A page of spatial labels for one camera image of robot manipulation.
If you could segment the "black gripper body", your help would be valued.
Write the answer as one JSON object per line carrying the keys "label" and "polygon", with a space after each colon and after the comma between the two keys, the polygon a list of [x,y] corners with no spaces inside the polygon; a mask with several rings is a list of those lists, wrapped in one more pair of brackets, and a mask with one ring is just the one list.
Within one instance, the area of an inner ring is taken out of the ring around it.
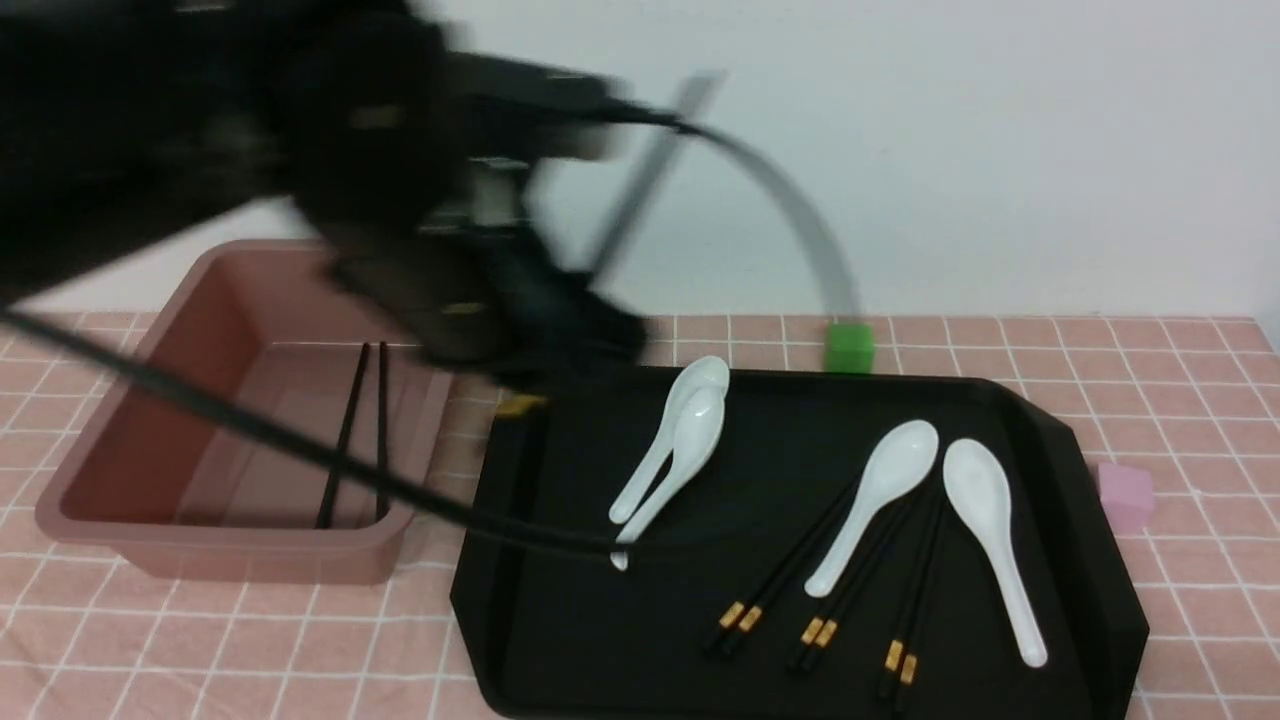
{"label": "black gripper body", "polygon": [[463,193],[410,231],[335,225],[330,275],[422,360],[499,386],[580,386],[637,364],[646,323],[559,266],[524,201],[530,167],[476,158]]}

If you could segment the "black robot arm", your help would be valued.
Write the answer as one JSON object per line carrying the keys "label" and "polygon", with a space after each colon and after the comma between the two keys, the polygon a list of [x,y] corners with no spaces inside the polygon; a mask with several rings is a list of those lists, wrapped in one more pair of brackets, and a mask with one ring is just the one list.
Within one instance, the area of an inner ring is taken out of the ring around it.
{"label": "black robot arm", "polygon": [[635,365],[645,322],[524,201],[614,82],[453,35],[406,1],[5,1],[3,304],[287,197],[433,365],[526,392]]}

